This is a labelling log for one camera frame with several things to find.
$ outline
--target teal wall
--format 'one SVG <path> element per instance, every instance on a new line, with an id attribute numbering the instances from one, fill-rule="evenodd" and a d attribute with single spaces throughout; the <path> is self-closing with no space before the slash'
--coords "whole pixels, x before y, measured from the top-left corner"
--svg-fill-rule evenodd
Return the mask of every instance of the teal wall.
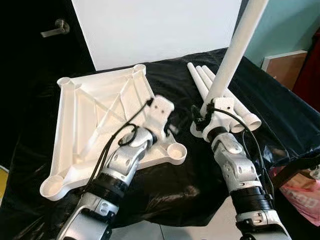
<path id="1" fill-rule="evenodd" d="M 245 52 L 258 67 L 264 57 L 308 50 L 320 27 L 320 0 L 269 0 Z"/>

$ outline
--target white board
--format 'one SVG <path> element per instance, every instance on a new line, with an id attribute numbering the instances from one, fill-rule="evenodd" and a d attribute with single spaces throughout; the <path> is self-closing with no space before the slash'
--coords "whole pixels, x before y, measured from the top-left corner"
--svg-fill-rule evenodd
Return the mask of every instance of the white board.
<path id="1" fill-rule="evenodd" d="M 96 70 L 228 47 L 241 0 L 72 0 Z"/>

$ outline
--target black door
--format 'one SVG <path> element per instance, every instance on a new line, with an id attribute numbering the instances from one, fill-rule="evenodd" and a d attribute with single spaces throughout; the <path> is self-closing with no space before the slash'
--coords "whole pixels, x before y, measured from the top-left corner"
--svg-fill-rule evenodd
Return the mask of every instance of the black door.
<path id="1" fill-rule="evenodd" d="M 49 239 L 63 222 L 46 218 L 57 202 L 39 193 L 51 167 L 60 97 L 57 80 L 95 68 L 71 0 L 8 1 L 1 8 L 5 64 L 0 165 L 9 168 L 9 178 L 0 208 L 0 239 Z M 42 37 L 41 32 L 56 28 L 56 20 L 67 23 L 69 33 Z M 47 228 L 53 221 L 56 228 Z"/>

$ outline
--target yellow object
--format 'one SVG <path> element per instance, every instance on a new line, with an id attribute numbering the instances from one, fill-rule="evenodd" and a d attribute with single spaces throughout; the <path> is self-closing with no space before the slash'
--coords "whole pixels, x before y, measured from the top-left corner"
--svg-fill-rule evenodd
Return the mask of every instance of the yellow object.
<path id="1" fill-rule="evenodd" d="M 0 205 L 5 193 L 7 179 L 8 179 L 8 173 L 2 168 L 0 168 Z"/>

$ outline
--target black tablecloth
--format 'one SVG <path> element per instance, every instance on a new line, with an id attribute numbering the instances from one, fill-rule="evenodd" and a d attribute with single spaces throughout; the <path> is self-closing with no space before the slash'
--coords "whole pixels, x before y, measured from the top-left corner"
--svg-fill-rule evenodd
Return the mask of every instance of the black tablecloth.
<path id="1" fill-rule="evenodd" d="M 141 220 L 205 226 L 228 196 L 209 144 L 190 134 L 192 120 L 186 114 L 191 105 L 202 105 L 187 63 L 207 65 L 217 73 L 224 54 L 225 49 L 219 49 L 145 63 L 153 92 L 175 104 L 172 122 L 181 128 L 175 139 L 186 146 L 188 154 L 181 165 L 164 163 L 139 170 L 114 227 Z M 320 114 L 248 59 L 242 59 L 229 88 L 262 120 L 255 135 L 268 168 L 320 152 Z M 39 193 L 50 172 L 59 95 L 55 83 L 41 85 L 29 105 L 0 208 L 1 239 L 54 238 L 79 200 L 79 189 L 56 202 Z"/>

